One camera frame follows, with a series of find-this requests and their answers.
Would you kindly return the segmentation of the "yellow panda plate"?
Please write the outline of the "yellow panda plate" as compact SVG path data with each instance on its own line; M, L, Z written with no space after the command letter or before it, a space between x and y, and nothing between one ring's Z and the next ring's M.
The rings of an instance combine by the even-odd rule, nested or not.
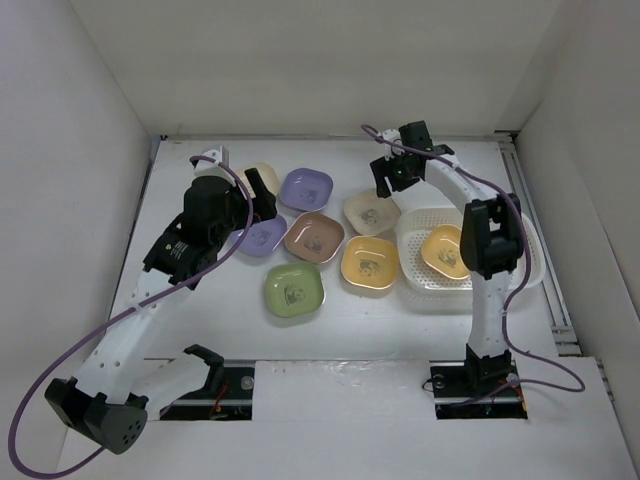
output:
M423 262L444 277L461 281L470 271L462 260L460 251L461 229L443 224L433 229L421 246Z
M341 274L349 284L386 290L395 283L398 271L398 250L392 242L370 236L356 236L347 242Z

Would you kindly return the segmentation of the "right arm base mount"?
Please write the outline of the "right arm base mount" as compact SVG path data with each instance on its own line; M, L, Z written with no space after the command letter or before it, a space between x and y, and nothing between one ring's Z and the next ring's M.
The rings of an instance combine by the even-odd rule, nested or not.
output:
M433 396L437 420L527 420L522 389L508 385L517 374L512 363L505 373L473 386L463 362L432 362L422 388Z

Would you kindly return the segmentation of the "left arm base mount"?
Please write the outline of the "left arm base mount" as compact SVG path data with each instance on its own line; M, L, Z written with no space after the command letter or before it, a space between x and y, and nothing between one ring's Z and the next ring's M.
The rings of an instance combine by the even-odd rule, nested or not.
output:
M184 353L206 366L202 385L160 410L162 421L249 421L252 419L255 363L226 361L197 344Z

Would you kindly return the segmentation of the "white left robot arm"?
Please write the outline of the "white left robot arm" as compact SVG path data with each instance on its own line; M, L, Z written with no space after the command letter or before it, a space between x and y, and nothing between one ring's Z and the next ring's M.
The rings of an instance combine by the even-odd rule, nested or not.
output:
M145 256L128 312L71 378L47 386L45 398L61 421L113 454L131 448L149 418L149 397L134 387L138 368L161 326L232 255L223 248L232 233L246 238L253 224L276 214L276 198L255 168L195 178L181 213Z

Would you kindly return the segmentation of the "beige panda plate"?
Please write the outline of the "beige panda plate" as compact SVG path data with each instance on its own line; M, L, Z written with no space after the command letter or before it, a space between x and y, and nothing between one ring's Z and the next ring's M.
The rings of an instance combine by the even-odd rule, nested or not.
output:
M377 236L393 229L401 210L391 198L377 196L375 189L363 190L346 200L343 212L356 232L363 236Z

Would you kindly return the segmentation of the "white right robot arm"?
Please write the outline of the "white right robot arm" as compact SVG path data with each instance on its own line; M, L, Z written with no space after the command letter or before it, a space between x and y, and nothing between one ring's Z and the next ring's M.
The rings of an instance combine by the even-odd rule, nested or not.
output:
M423 121L387 134L367 124L361 129L386 147L370 164L379 197L425 181L462 214L460 254L471 272L472 326L458 394L463 400L454 405L497 396L512 372L504 334L510 276L526 253L518 198L466 171L449 146L432 142Z

